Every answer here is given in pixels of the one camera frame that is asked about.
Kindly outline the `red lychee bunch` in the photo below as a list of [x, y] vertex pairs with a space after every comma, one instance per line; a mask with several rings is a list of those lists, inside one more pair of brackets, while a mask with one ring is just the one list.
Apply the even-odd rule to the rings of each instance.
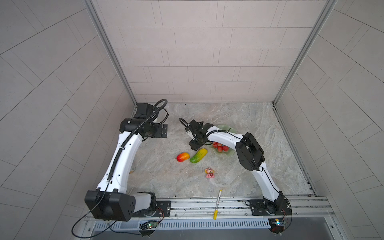
[[229, 147], [228, 146], [225, 146], [225, 145], [222, 145], [218, 142], [213, 142], [213, 147], [219, 152], [219, 153], [222, 153], [222, 152], [228, 152], [229, 151]]

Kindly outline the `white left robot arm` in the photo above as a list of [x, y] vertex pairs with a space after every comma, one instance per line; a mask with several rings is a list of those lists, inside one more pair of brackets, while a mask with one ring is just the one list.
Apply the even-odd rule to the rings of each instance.
[[119, 128], [119, 140], [113, 159], [95, 191], [88, 191], [85, 203], [93, 217], [104, 221], [129, 221], [134, 213], [152, 215], [157, 211], [156, 196], [152, 192], [128, 195], [128, 178], [136, 153], [143, 140], [166, 138], [168, 125], [157, 122], [159, 112], [168, 101], [155, 105], [139, 103], [133, 118], [124, 119]]

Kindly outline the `red yellow fake mango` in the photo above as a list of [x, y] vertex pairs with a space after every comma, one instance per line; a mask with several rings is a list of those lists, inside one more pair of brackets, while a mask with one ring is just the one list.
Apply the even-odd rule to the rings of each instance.
[[184, 162], [190, 159], [190, 155], [188, 153], [181, 153], [176, 157], [178, 162]]

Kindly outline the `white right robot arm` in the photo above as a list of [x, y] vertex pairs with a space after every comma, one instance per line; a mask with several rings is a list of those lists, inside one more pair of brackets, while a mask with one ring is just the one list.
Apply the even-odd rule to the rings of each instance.
[[191, 137], [189, 145], [198, 151], [208, 142], [217, 142], [236, 151], [240, 165], [255, 177], [263, 194], [263, 205], [260, 207], [270, 215], [281, 215], [283, 207], [288, 206], [286, 197], [274, 183], [265, 163], [264, 150], [251, 133], [243, 135], [222, 130], [212, 124], [197, 122], [187, 123], [179, 119]]

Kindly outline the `green yellow fake papaya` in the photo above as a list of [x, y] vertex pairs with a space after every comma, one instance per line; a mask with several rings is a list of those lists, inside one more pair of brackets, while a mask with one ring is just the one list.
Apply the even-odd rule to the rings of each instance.
[[200, 149], [196, 152], [196, 154], [190, 159], [190, 162], [196, 164], [200, 162], [208, 153], [207, 149]]

